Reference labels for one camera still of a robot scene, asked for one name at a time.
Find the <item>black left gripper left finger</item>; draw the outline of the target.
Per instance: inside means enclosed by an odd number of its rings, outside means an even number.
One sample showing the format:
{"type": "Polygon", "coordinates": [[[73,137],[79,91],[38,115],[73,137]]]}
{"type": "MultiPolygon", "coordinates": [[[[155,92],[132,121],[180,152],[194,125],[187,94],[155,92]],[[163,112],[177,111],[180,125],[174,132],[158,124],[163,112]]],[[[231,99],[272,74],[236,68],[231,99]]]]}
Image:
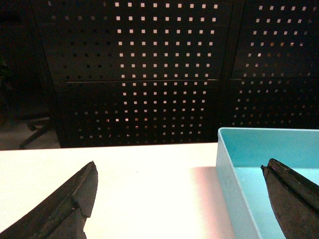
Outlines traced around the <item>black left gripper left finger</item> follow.
{"type": "Polygon", "coordinates": [[[98,187],[89,162],[29,213],[1,232],[2,239],[85,239],[98,187]]]}

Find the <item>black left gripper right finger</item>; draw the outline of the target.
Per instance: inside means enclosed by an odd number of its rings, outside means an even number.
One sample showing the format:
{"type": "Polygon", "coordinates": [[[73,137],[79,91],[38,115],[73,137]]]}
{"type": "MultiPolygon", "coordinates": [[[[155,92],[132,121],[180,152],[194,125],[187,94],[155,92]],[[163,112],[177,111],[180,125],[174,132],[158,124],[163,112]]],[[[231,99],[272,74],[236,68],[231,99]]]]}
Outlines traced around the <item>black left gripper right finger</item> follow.
{"type": "Polygon", "coordinates": [[[287,239],[319,237],[319,186],[271,158],[261,166],[270,204],[287,239]]]}

